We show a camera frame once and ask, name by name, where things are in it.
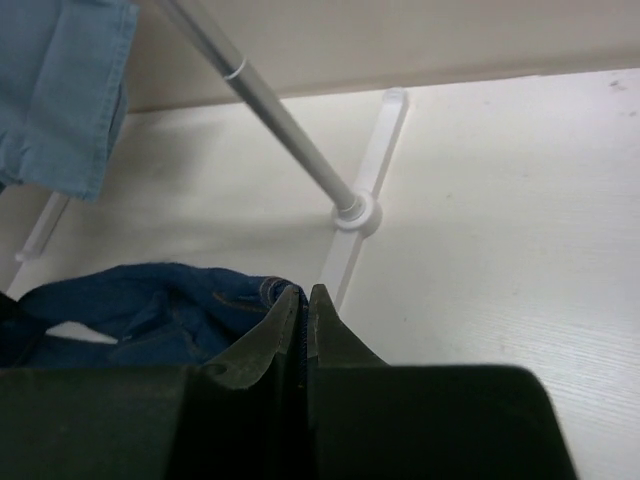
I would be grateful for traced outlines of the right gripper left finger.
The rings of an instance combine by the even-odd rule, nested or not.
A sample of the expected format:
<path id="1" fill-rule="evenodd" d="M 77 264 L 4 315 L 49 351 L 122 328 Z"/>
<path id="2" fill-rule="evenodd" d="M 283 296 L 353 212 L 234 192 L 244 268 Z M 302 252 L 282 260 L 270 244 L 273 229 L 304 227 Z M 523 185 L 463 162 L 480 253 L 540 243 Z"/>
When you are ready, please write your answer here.
<path id="1" fill-rule="evenodd" d="M 296 373 L 300 292 L 287 287 L 265 318 L 202 372 L 224 389 L 281 388 Z"/>

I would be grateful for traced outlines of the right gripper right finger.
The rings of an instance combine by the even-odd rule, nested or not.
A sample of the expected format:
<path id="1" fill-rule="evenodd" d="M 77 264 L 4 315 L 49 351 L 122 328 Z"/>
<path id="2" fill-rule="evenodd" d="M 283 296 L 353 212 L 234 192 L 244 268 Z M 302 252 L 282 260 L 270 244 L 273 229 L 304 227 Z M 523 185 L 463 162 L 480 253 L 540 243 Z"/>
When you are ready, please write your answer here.
<path id="1" fill-rule="evenodd" d="M 307 363 L 323 368 L 386 366 L 341 320 L 328 289 L 322 284 L 312 288 L 309 299 Z"/>

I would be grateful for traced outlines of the dark blue jeans trousers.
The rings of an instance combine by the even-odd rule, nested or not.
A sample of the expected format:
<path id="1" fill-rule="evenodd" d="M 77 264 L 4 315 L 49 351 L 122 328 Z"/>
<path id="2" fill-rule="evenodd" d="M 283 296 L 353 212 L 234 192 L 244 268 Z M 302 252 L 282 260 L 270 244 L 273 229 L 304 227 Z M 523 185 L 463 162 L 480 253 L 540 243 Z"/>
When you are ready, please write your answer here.
<path id="1" fill-rule="evenodd" d="M 286 290 L 305 323 L 304 290 L 278 276 L 143 263 L 47 283 L 17 300 L 2 296 L 1 368 L 191 365 L 228 375 L 235 368 L 219 355 L 260 325 Z"/>

